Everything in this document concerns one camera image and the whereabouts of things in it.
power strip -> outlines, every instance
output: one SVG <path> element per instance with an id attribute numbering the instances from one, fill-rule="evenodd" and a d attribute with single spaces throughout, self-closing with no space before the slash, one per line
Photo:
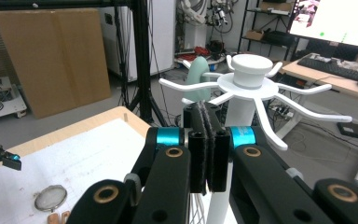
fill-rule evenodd
<path id="1" fill-rule="evenodd" d="M 284 113 L 282 113 L 282 112 L 279 112 L 279 111 L 281 111 L 282 110 L 282 107 L 280 107 L 280 106 L 273 106 L 272 108 L 271 108 L 271 110 L 273 110 L 273 111 L 277 111 L 278 110 L 278 113 L 282 116 L 282 117 L 284 117 L 284 119 L 291 119 L 292 117 L 293 117 L 293 112 L 287 112 L 286 114 L 284 114 Z"/>

white rack arm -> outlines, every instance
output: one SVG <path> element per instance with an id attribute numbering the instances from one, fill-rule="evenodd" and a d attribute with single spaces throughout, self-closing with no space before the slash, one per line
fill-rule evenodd
<path id="1" fill-rule="evenodd" d="M 275 94 L 275 98 L 284 102 L 287 105 L 290 105 L 300 115 L 307 117 L 309 119 L 316 119 L 316 120 L 322 120 L 322 121 L 333 121 L 333 122 L 351 122 L 352 121 L 351 116 L 323 115 L 323 114 L 318 114 L 318 113 L 312 112 L 312 111 L 308 110 L 307 108 L 305 108 L 301 105 L 298 105 L 296 102 L 292 101 L 291 99 L 289 99 L 286 96 L 279 94 L 279 93 Z"/>
<path id="2" fill-rule="evenodd" d="M 187 69 L 190 69 L 191 63 L 188 60 L 183 60 L 182 65 L 184 65 Z"/>
<path id="3" fill-rule="evenodd" d="M 330 90 L 332 88 L 332 85 L 330 85 L 330 84 L 324 84 L 322 86 L 318 86 L 318 87 L 311 88 L 311 89 L 306 89 L 306 90 L 301 90 L 301 89 L 298 89 L 298 88 L 287 86 L 287 85 L 284 85 L 282 83 L 277 83 L 277 86 L 278 86 L 279 89 L 286 90 L 286 91 L 292 91 L 294 93 L 299 93 L 299 94 L 302 94 L 302 95 L 311 95 L 311 94 L 319 93 L 319 92 L 322 92 L 322 91 L 328 91 L 328 90 Z"/>
<path id="4" fill-rule="evenodd" d="M 202 74 L 203 77 L 221 77 L 223 74 L 221 73 L 204 73 Z"/>
<path id="5" fill-rule="evenodd" d="M 222 103 L 224 103 L 225 101 L 229 101 L 233 97 L 234 97 L 233 93 L 227 92 L 219 97 L 214 98 L 209 103 L 214 105 L 221 105 Z"/>
<path id="6" fill-rule="evenodd" d="M 193 104 L 195 102 L 191 101 L 189 99 L 186 99 L 186 98 L 182 98 L 182 103 L 185 104 L 185 105 L 191 105 L 191 104 Z"/>
<path id="7" fill-rule="evenodd" d="M 282 65 L 283 65 L 283 63 L 275 64 L 275 66 L 271 69 L 271 71 L 269 71 L 265 75 L 265 77 L 273 77 L 273 76 L 275 76 L 279 72 L 279 70 L 282 68 Z"/>
<path id="8" fill-rule="evenodd" d="M 193 84 L 193 85 L 180 85 L 180 84 L 176 84 L 176 83 L 171 82 L 164 78 L 160 78 L 158 82 L 159 82 L 159 84 L 161 84 L 163 86 L 170 87 L 177 91 L 196 91 L 196 90 L 201 90 L 201 89 L 206 89 L 206 88 L 219 87 L 217 82 L 202 82 L 202 83 L 197 83 L 197 84 Z"/>
<path id="9" fill-rule="evenodd" d="M 226 61 L 227 61 L 228 70 L 229 70 L 230 72 L 234 72 L 234 71 L 235 71 L 235 68 L 233 68 L 233 67 L 231 66 L 231 61 L 232 61 L 231 55 L 226 56 Z"/>
<path id="10" fill-rule="evenodd" d="M 263 105 L 263 101 L 258 98 L 254 98 L 255 101 L 255 111 L 257 112 L 258 119 L 261 124 L 261 128 L 264 131 L 269 142 L 275 146 L 279 150 L 287 150 L 287 144 L 283 142 L 281 138 L 279 138 L 274 131 L 272 131 L 271 126 L 269 124 L 269 118 L 266 114 L 266 108 Z"/>

black metal frame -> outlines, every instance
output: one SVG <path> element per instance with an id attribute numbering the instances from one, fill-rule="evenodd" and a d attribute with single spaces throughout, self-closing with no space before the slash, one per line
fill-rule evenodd
<path id="1" fill-rule="evenodd" d="M 245 24 L 245 20 L 246 20 L 246 15 L 248 12 L 253 12 L 254 13 L 254 18 L 253 18 L 253 21 L 252 21 L 252 29 L 255 28 L 255 20 L 257 18 L 257 13 L 262 13 L 262 14 L 268 14 L 268 15 L 273 15 L 275 16 L 272 20 L 270 20 L 269 22 L 267 22 L 266 24 L 264 24 L 262 27 L 260 27 L 259 30 L 262 30 L 263 28 L 265 28 L 266 26 L 268 26 L 269 24 L 271 24 L 272 22 L 276 21 L 275 23 L 275 29 L 274 31 L 276 31 L 278 29 L 278 24 L 279 22 L 281 22 L 283 24 L 283 26 L 287 29 L 287 24 L 284 22 L 283 18 L 282 17 L 289 17 L 289 16 L 284 16 L 284 15 L 280 15 L 280 14 L 274 14 L 274 13 L 270 13 L 270 12 L 266 12 L 266 11 L 257 11 L 257 10 L 252 10 L 252 9 L 248 9 L 248 6 L 249 6 L 249 1 L 246 1 L 246 4 L 245 4 L 245 10 L 244 10 L 244 13 L 243 13 L 243 19 L 242 19 L 242 27 L 241 27 L 241 34 L 240 34 L 240 41 L 238 43 L 238 47 L 237 47 L 237 53 L 240 52 L 240 49 L 241 49 L 241 42 L 243 39 L 246 39 L 248 40 L 248 45 L 247 45 L 247 49 L 249 51 L 250 47 L 251 47 L 251 43 L 252 41 L 256 41 L 256 42 L 260 42 L 260 44 L 269 44 L 269 51 L 268 51 L 268 55 L 270 55 L 271 53 L 271 50 L 272 50 L 272 46 L 278 46 L 278 47 L 282 47 L 282 45 L 276 45 L 276 44 L 273 44 L 273 43 L 269 43 L 267 41 L 259 41 L 259 40 L 253 40 L 253 39 L 249 39 L 249 38 L 246 38 L 243 36 L 243 29 L 244 29 L 244 24 Z M 259 6 L 259 3 L 260 3 L 260 0 L 257 0 L 257 4 L 256 6 L 258 7 Z M 284 53 L 284 60 L 287 60 L 287 56 L 289 54 L 289 50 L 291 47 L 294 47 L 295 49 L 297 48 L 297 45 L 298 45 L 298 38 L 295 40 L 295 43 L 292 44 L 291 46 L 285 46 L 287 49 Z"/>
<path id="2" fill-rule="evenodd" d="M 129 7 L 132 10 L 135 41 L 138 91 L 128 109 L 133 111 L 139 104 L 141 119 L 153 122 L 152 109 L 161 126 L 168 126 L 156 104 L 150 85 L 149 35 L 146 0 L 85 0 L 85 1 L 5 1 L 0 0 L 0 10 L 57 9 L 82 7 Z"/>

stand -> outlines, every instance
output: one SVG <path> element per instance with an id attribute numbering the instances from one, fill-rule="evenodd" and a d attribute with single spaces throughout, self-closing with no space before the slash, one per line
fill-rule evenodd
<path id="1" fill-rule="evenodd" d="M 82 7 L 129 7 L 132 10 L 133 29 L 135 40 L 136 67 L 138 75 L 138 91 L 128 106 L 133 111 L 139 104 L 141 119 L 153 122 L 152 109 L 161 126 L 168 126 L 158 109 L 150 89 L 150 59 L 148 18 L 146 0 L 90 0 L 90 1 L 48 1 L 36 3 L 33 1 L 0 1 L 0 10 L 26 10 L 26 9 L 56 9 L 56 8 L 82 8 Z"/>
<path id="2" fill-rule="evenodd" d="M 272 68 L 272 62 L 266 58 L 256 55 L 240 54 L 236 55 L 232 61 L 227 59 L 228 67 L 234 70 L 234 73 L 217 74 L 205 73 L 204 76 L 217 77 L 217 82 L 203 82 L 194 85 L 178 85 L 168 80 L 161 78 L 159 82 L 161 85 L 171 87 L 179 91 L 194 91 L 206 88 L 219 88 L 225 92 L 223 95 L 213 99 L 209 103 L 214 105 L 221 105 L 225 101 L 230 101 L 228 105 L 228 112 L 225 127 L 228 126 L 250 126 L 254 113 L 257 113 L 261 128 L 266 135 L 269 142 L 280 150 L 286 150 L 288 146 L 283 140 L 272 131 L 269 118 L 267 116 L 263 101 L 277 98 L 278 100 L 290 105 L 301 116 L 310 119 L 324 120 L 324 121 L 340 121 L 350 122 L 349 116 L 338 115 L 322 115 L 317 114 L 302 105 L 279 94 L 279 89 L 293 91 L 299 94 L 314 94 L 320 91 L 331 89 L 331 85 L 323 85 L 308 90 L 299 90 L 280 83 L 275 83 L 268 79 L 273 77 L 281 68 L 282 64 L 278 63 Z M 231 186 L 232 164 L 228 166 L 227 173 L 227 189 Z M 215 193 L 211 199 L 210 210 L 208 213 L 207 223 L 223 223 L 228 208 L 229 191 Z"/>

box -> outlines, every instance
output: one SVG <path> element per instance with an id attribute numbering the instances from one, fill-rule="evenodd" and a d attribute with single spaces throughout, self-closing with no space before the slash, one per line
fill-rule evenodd
<path id="1" fill-rule="evenodd" d="M 267 11 L 269 8 L 273 8 L 275 10 L 280 11 L 292 11 L 293 3 L 269 3 L 269 2 L 262 2 L 260 3 L 260 8 L 263 11 Z"/>
<path id="2" fill-rule="evenodd" d="M 111 96 L 97 9 L 1 11 L 0 34 L 36 118 Z"/>
<path id="3" fill-rule="evenodd" d="M 249 30 L 246 32 L 245 37 L 253 40 L 261 40 L 263 38 L 263 31 Z"/>

